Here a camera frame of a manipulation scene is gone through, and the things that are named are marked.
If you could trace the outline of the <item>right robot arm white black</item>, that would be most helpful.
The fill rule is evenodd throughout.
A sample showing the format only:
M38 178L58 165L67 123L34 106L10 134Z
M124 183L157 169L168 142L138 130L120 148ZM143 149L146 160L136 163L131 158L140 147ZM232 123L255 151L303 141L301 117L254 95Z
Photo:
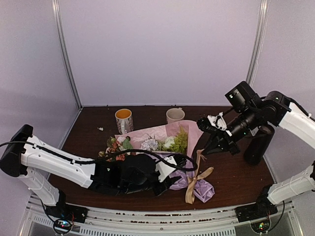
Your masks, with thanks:
M228 152L238 154L238 142L256 131L244 152L250 165L257 165L264 155L277 157L290 170L298 165L298 174L262 188L254 204L236 208L238 216L265 217L277 212L277 205L315 189L315 120L296 100L279 91L259 96L242 81L225 97L237 117L225 121L224 113L200 119L197 126L210 135L201 155Z

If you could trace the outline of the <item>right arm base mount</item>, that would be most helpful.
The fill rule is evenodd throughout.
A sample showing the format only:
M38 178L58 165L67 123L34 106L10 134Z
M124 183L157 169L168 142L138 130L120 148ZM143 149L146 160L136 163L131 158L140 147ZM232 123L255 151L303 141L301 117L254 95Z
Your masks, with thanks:
M272 214L278 213L276 206L264 207L256 204L235 208L238 222L250 222L251 229L257 234L267 233L271 229Z

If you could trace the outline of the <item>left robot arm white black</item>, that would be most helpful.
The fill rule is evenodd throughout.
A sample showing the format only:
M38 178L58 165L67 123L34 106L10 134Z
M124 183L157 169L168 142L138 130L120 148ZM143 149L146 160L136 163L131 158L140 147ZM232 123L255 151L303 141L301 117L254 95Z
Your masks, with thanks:
M0 168L7 175L19 178L36 194L47 215L65 221L83 223L88 210L67 204L65 193L51 185L40 171L105 195L153 190L158 196L179 179L175 171L186 169L187 157L179 153L136 151L126 153L124 160L90 159L45 144L32 132L32 126L23 125L4 144Z

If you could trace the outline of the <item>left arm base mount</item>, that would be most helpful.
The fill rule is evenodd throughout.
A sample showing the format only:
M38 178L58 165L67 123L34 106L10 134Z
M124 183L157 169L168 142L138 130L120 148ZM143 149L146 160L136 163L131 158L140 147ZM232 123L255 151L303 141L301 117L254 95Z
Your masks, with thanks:
M57 235L64 236L70 233L75 223L85 223L88 209L82 206L69 205L65 202L56 206L47 206L41 202L44 213L50 221Z

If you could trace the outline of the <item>tan satin ribbon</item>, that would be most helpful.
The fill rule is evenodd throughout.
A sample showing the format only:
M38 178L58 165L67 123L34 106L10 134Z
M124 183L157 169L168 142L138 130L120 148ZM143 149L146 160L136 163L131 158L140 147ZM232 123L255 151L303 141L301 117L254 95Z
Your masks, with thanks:
M193 177L187 177L188 186L185 194L185 202L187 204L193 204L195 200L195 195L193 193L195 185L198 180L205 179L208 177L214 170L214 167L209 167L205 171L199 174L200 169L200 161L205 160L205 156L202 154L204 149L199 149L196 151L197 157L196 157L196 163L197 163L197 169L194 171Z

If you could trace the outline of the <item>purple pink flower bouquet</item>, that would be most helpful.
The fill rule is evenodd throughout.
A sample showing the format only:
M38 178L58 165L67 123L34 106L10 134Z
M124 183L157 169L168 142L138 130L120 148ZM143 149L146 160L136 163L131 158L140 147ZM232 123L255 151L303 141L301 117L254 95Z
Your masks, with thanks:
M193 204L195 199L205 203L215 194L213 185L206 181L214 169L209 167L202 172L199 169L186 171L172 167L177 165L184 169L193 168L188 158L193 158L194 155L197 156L194 162L200 165L203 155L199 149L194 148L201 135L202 131L195 121L182 120L110 137L106 151L144 150L157 164L158 183L162 184L162 189L186 189L186 203Z

